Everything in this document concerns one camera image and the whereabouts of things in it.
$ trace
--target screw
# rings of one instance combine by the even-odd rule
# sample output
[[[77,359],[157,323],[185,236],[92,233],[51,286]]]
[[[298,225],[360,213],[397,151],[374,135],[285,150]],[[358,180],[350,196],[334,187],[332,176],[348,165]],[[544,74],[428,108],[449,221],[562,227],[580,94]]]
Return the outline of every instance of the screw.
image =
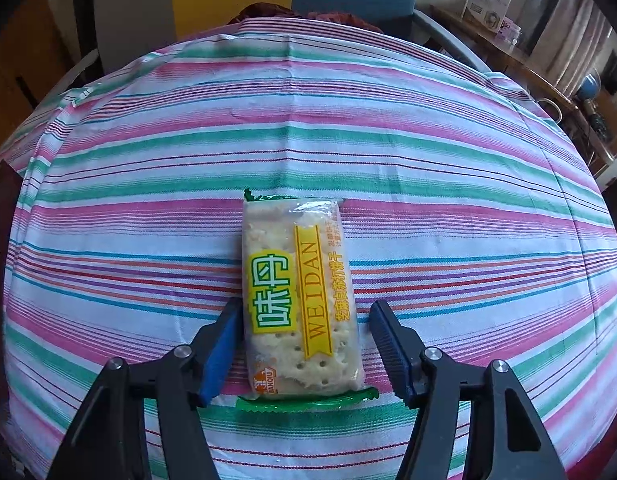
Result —
[[[185,357],[188,357],[192,354],[192,350],[191,347],[188,345],[179,345],[175,347],[175,350],[173,350],[173,354],[175,354],[175,357],[184,359]]]
[[[434,346],[429,346],[429,348],[425,350],[425,356],[431,361],[438,361],[442,359],[442,351]]]
[[[509,365],[506,361],[502,361],[502,359],[496,359],[495,361],[493,361],[493,368],[495,368],[496,372],[504,374],[508,372]]]
[[[123,364],[124,364],[124,361],[122,361],[121,357],[113,357],[108,360],[106,367],[109,370],[119,370],[120,368],[122,368]]]

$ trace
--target tablecloth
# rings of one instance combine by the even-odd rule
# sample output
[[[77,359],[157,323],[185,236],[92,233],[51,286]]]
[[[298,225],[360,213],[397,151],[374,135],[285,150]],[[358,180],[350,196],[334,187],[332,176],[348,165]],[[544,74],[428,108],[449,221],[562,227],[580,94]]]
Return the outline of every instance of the tablecloth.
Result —
[[[2,430],[40,478],[109,357],[157,358],[240,295],[245,187],[344,199],[364,368],[381,395],[241,412],[238,357],[200,412],[222,479],[394,478],[415,414],[369,333],[378,298],[459,361],[508,360],[566,468],[616,415],[617,236],[568,137],[504,75],[335,23],[247,20],[42,103],[2,158],[24,176]],[[165,478],[151,402],[146,427]]]

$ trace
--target plastic wrapper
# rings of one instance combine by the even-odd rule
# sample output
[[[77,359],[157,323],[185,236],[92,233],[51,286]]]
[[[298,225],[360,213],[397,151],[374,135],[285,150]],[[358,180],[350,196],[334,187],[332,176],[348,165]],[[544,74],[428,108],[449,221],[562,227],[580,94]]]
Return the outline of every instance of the plastic wrapper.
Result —
[[[360,390],[364,369],[335,200],[244,202],[244,331],[256,396]]]

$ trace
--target cracker package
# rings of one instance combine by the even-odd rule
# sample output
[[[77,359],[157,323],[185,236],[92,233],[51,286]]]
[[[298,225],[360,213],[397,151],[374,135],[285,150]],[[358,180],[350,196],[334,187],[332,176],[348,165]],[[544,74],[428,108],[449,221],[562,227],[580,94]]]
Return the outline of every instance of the cracker package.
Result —
[[[360,390],[364,369],[337,201],[253,199],[248,190],[246,198],[244,331],[253,392],[280,399]]]

